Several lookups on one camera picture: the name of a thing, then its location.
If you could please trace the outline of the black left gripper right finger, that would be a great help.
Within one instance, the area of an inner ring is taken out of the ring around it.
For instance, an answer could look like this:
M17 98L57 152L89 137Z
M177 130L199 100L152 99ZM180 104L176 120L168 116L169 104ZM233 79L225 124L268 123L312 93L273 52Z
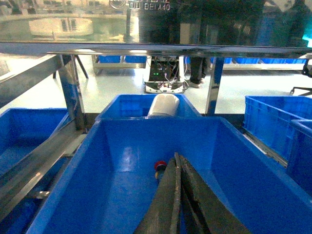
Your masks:
M251 233L220 201L187 158L176 152L175 163L180 169L180 208L187 233Z

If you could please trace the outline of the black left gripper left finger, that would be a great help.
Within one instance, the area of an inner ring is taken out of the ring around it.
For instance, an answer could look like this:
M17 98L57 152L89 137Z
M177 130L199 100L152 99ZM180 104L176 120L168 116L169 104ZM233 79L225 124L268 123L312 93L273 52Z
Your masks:
M180 233L181 165L177 157L169 160L156 193L136 227L136 234Z

